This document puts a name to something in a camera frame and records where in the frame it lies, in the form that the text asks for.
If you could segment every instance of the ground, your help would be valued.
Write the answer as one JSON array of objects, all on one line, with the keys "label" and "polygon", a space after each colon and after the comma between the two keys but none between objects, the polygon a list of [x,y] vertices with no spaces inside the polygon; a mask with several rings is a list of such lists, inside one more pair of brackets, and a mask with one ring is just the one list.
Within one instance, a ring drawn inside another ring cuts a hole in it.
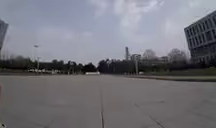
[{"label": "ground", "polygon": [[0,76],[9,128],[216,128],[216,83]]}]

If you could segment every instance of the cloud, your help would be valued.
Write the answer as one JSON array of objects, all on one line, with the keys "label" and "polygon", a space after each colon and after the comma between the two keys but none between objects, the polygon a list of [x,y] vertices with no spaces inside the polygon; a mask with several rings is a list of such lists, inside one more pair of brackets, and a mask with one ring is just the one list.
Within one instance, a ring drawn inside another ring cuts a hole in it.
[{"label": "cloud", "polygon": [[108,7],[108,2],[106,0],[88,0],[90,4],[95,6],[95,18],[102,16]]},{"label": "cloud", "polygon": [[92,32],[90,32],[90,31],[85,31],[85,32],[82,33],[82,35],[83,35],[84,37],[91,37],[91,36],[92,36]]},{"label": "cloud", "polygon": [[113,13],[120,19],[119,30],[130,43],[127,45],[142,44],[149,40],[145,33],[140,32],[140,23],[145,14],[152,13],[163,5],[164,1],[161,0],[115,0]]},{"label": "cloud", "polygon": [[42,27],[38,30],[38,41],[41,43],[70,43],[74,39],[74,33],[62,27]]},{"label": "cloud", "polygon": [[190,1],[188,1],[188,5],[191,8],[198,7],[198,6],[200,6],[200,4],[201,4],[201,1],[198,1],[198,0],[190,0]]},{"label": "cloud", "polygon": [[114,14],[120,16],[121,26],[129,29],[137,29],[143,14],[160,8],[164,1],[150,0],[115,0]]}]

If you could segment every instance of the tree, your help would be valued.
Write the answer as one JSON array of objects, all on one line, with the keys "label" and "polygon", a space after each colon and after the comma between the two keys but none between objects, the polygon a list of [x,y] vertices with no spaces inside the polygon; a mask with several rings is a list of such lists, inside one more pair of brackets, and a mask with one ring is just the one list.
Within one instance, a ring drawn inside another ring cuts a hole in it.
[{"label": "tree", "polygon": [[92,63],[83,66],[83,72],[96,72],[96,71],[97,69]]},{"label": "tree", "polygon": [[186,53],[176,48],[171,50],[171,52],[168,54],[168,57],[171,63],[186,63],[187,61]]},{"label": "tree", "polygon": [[107,61],[105,60],[101,60],[98,64],[97,69],[99,70],[99,72],[101,73],[107,73],[109,71],[109,64],[107,63]]},{"label": "tree", "polygon": [[144,60],[153,60],[156,59],[156,54],[152,49],[147,49],[145,50],[144,54],[143,54],[143,59]]}]

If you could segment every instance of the concrete plaza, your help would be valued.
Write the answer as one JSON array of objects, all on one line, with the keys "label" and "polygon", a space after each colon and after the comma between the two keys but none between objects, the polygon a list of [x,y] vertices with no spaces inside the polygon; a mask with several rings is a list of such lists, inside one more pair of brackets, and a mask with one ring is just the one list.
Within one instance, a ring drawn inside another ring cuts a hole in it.
[{"label": "concrete plaza", "polygon": [[8,128],[216,128],[216,83],[0,76]]}]

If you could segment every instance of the lamp post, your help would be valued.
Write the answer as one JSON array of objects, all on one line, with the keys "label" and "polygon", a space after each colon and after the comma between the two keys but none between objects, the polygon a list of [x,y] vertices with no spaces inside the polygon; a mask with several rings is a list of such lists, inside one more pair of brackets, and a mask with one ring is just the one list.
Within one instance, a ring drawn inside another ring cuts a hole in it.
[{"label": "lamp post", "polygon": [[[37,48],[39,48],[39,45],[34,45],[34,48],[36,48],[36,54],[37,53]],[[39,62],[40,57],[38,55],[36,55],[36,60],[37,60],[37,73],[39,72],[39,67],[40,67],[40,62]]]}]

